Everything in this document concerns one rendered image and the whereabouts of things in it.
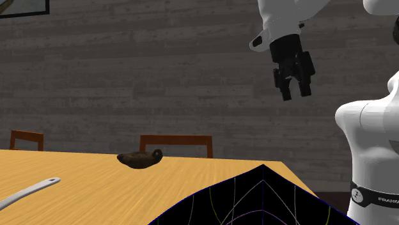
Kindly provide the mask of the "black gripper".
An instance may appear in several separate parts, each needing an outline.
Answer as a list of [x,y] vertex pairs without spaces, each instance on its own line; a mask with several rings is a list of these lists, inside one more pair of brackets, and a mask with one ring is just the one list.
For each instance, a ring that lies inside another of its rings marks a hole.
[[274,40],[269,45],[272,61],[279,63],[279,68],[273,69],[274,84],[284,101],[291,100],[290,81],[293,75],[293,62],[295,60],[296,79],[302,97],[311,95],[311,76],[315,68],[308,51],[302,51],[301,39],[298,34],[286,35]]

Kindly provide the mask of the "black patterned robot stand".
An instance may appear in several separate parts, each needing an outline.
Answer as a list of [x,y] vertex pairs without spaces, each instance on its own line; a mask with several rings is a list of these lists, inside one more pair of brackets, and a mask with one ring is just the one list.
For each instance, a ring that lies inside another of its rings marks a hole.
[[149,225],[360,225],[262,164],[199,190]]

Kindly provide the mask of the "brown wooden chair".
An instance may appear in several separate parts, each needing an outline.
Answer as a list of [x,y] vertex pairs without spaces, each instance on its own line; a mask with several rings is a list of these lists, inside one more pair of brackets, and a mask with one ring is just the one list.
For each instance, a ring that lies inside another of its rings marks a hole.
[[207,158],[214,158],[211,135],[141,134],[139,151],[146,151],[148,144],[204,145],[207,147]]
[[38,132],[28,132],[23,130],[12,130],[10,135],[10,149],[16,150],[15,142],[17,139],[31,141],[38,144],[38,151],[43,151],[44,134]]

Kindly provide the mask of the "dark brown clay oil lamp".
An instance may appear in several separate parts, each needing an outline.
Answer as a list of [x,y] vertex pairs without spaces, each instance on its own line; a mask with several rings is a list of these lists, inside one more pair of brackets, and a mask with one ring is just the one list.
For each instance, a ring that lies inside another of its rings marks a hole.
[[132,153],[118,154],[119,162],[133,169],[145,169],[159,163],[163,158],[161,149],[156,149],[152,153],[137,151]]

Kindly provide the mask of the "wooden table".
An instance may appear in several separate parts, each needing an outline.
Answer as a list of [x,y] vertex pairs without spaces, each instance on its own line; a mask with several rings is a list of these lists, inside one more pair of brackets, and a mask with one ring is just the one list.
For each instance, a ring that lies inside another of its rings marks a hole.
[[260,165],[164,157],[142,170],[115,155],[0,150],[0,200],[42,180],[55,185],[0,211],[0,225],[148,225],[181,199]]

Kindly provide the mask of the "black framed wall picture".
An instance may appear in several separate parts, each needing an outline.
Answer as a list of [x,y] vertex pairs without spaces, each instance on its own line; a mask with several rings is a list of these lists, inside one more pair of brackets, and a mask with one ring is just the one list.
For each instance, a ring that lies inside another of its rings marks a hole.
[[48,14],[49,0],[0,0],[0,19]]

